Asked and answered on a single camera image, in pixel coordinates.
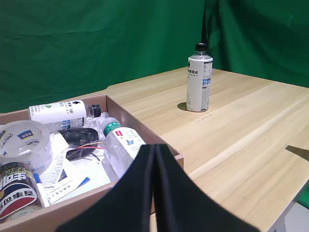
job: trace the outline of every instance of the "clear packing tape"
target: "clear packing tape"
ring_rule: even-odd
[[[29,120],[0,126],[0,165],[10,162],[26,163],[34,173],[43,173],[52,162],[48,128]]]

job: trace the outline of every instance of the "red wire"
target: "red wire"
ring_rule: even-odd
[[[100,147],[100,146],[81,146],[76,149],[85,149],[85,148],[104,149],[103,147]]]

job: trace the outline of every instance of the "black cap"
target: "black cap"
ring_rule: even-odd
[[[100,105],[91,105],[93,109],[93,117],[100,117],[101,116],[101,107]]]
[[[199,52],[207,51],[207,43],[197,43],[195,46],[195,50]]]

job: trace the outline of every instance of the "green backdrop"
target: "green backdrop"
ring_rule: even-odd
[[[215,68],[309,87],[309,1],[205,2]]]
[[[1,0],[0,113],[186,66],[204,0]]]

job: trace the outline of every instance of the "white bottle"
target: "white bottle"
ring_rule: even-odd
[[[190,111],[202,112],[209,108],[213,59],[206,50],[205,43],[196,44],[196,53],[188,60],[187,109]]]
[[[28,108],[29,119],[45,124],[50,133],[82,127],[89,118],[99,117],[99,105],[87,106],[83,101],[66,101]]]
[[[132,128],[122,127],[113,117],[108,117],[102,123],[105,155],[118,178],[126,172],[139,152],[140,146],[145,144],[139,134]]]

